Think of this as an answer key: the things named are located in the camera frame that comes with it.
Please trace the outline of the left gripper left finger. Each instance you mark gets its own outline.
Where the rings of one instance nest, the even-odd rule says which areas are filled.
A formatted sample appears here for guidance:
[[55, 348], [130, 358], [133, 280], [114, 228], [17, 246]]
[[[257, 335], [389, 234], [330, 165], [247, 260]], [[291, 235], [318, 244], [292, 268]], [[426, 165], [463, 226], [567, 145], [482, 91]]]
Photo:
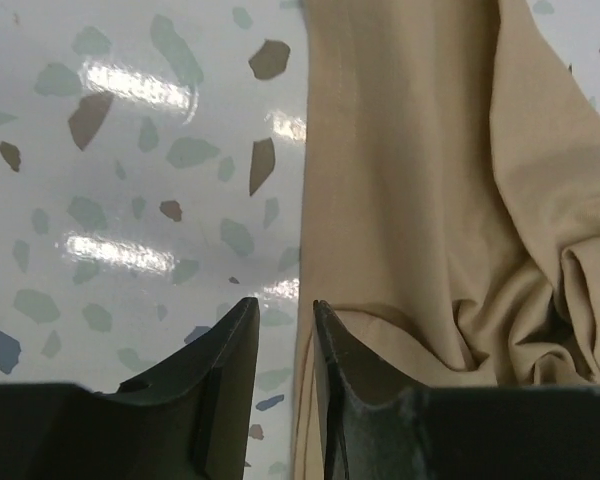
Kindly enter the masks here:
[[246, 297], [113, 393], [0, 384], [0, 479], [239, 479], [259, 339]]

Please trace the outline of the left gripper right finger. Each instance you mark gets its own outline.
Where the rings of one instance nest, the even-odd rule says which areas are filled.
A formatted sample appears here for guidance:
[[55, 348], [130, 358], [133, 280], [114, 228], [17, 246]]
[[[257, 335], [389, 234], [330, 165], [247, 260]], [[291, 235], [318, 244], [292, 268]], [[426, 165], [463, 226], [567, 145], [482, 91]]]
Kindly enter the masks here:
[[428, 387], [317, 301], [328, 479], [600, 479], [600, 387]]

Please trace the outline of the beige t shirt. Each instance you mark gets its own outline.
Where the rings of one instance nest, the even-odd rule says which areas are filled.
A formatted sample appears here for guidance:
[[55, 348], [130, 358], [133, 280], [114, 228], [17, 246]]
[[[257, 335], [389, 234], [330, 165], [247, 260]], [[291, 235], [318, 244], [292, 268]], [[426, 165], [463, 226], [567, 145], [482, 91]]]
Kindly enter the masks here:
[[600, 384], [600, 116], [524, 1], [309, 1], [296, 479], [312, 305], [431, 386]]

